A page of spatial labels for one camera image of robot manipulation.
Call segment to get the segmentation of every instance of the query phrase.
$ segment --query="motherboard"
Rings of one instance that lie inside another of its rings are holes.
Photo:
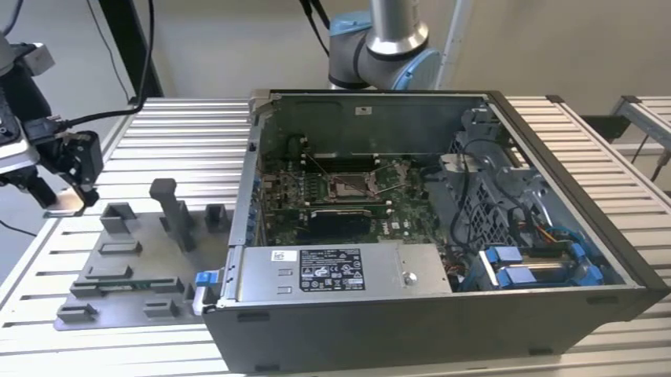
[[[433,243],[447,237],[421,166],[401,156],[301,154],[264,166],[268,245]]]

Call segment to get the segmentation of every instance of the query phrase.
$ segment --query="small component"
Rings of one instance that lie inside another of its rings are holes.
[[[313,210],[307,221],[309,237],[344,238],[368,234],[369,210]]]
[[[329,183],[329,197],[365,196],[368,185],[361,174],[335,175]]]

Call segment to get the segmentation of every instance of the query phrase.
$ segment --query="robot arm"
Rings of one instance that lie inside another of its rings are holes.
[[[10,45],[0,34],[0,186],[14,185],[50,214],[69,215],[97,201],[92,184],[102,162],[97,134],[66,132],[32,80],[52,65],[44,45]],[[70,190],[56,194],[38,177],[37,165]]]
[[[332,88],[428,89],[440,54],[427,48],[428,28],[417,18],[416,1],[371,0],[369,4],[369,12],[339,15],[331,23]],[[0,186],[14,185],[30,193],[49,215],[73,215],[98,199],[93,183],[102,161],[97,134],[68,129],[84,121],[134,114],[142,103],[130,111],[58,120],[32,80],[52,65],[44,45],[10,45],[0,34]],[[70,189],[56,194],[38,177],[37,165],[58,175]]]
[[[433,87],[440,52],[427,48],[428,28],[415,0],[369,0],[369,12],[337,15],[329,33],[332,89]]]

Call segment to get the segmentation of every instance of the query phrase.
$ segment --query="white wall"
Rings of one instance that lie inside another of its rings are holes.
[[[668,0],[473,0],[448,86],[559,94],[583,114],[668,95],[669,16]]]
[[[146,1],[134,3],[146,20]],[[368,0],[321,3],[331,17],[368,9]],[[437,49],[453,3],[419,2]],[[325,88],[328,60],[297,0],[160,0],[156,13],[156,68],[168,95],[244,97],[253,89]]]

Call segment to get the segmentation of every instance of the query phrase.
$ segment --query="green circuit board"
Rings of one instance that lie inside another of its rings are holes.
[[[265,166],[263,208],[269,245],[447,243],[420,169],[411,161],[376,159],[369,171],[357,172],[319,167],[315,171],[291,162]],[[361,214],[365,229],[337,236],[315,235],[312,221],[325,212]]]

